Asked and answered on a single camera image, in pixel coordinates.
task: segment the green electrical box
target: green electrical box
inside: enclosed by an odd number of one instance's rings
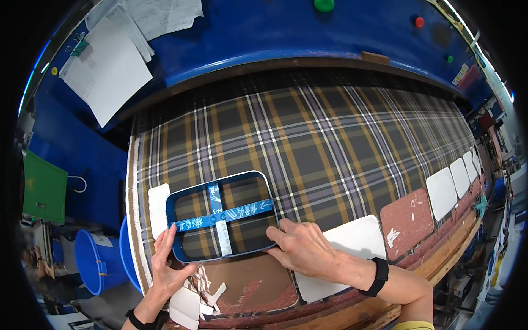
[[[68,172],[26,151],[24,158],[24,216],[64,224]]]

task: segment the tartan cloth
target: tartan cloth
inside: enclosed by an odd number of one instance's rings
[[[149,285],[149,188],[168,183],[175,192],[255,169],[270,182],[279,218],[316,222],[323,231],[369,214],[379,218],[382,207],[425,187],[427,177],[474,146],[450,98],[381,72],[281,69],[208,84],[138,114],[129,219],[140,229],[142,243],[134,248]],[[224,209],[269,198],[262,182],[221,189]],[[176,209],[179,220],[210,214],[207,191]],[[265,230],[275,219],[255,218],[228,223],[233,253],[269,244]],[[221,255],[215,227],[177,235],[192,258]]]

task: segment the metal clip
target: metal clip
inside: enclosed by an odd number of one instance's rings
[[[70,56],[79,56],[89,45],[88,42],[84,40],[84,37],[86,36],[86,33],[76,33],[73,35],[73,39],[77,41],[77,45],[75,47],[67,46],[64,50],[66,53],[70,53]]]

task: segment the blue machine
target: blue machine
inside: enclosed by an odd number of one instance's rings
[[[88,32],[84,22],[56,53],[35,95],[37,119],[29,149],[71,175],[92,176],[87,190],[72,197],[76,207],[67,209],[67,216],[83,215],[119,230],[117,184],[126,176],[127,155],[101,134],[130,118],[134,109],[190,88],[189,81],[200,76],[209,75],[212,81],[240,74],[219,74],[233,67],[250,72],[343,60],[339,65],[419,75],[466,98],[473,108],[492,95],[481,72],[465,91],[451,83],[463,64],[477,62],[460,33],[423,0],[336,0],[327,13],[310,0],[202,0],[202,8],[204,17],[197,17],[192,28],[149,41],[155,51],[147,63],[153,79],[104,128],[56,74],[70,56],[66,47],[76,44],[73,37]],[[423,18],[421,28],[414,24],[417,17]],[[389,65],[362,61],[362,52],[387,56]],[[299,64],[298,59],[311,62]],[[263,61],[266,65],[257,67]]]

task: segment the black wrist strap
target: black wrist strap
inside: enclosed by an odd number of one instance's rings
[[[160,311],[154,322],[143,324],[137,319],[136,315],[134,315],[134,309],[135,308],[129,310],[125,316],[128,317],[130,323],[132,323],[132,325],[138,330],[161,330],[167,320],[168,313]]]
[[[367,297],[375,297],[378,295],[378,292],[383,288],[385,282],[389,280],[389,264],[386,260],[381,258],[372,258],[372,261],[376,263],[376,277],[374,282],[370,286],[368,291],[359,290],[359,292]]]

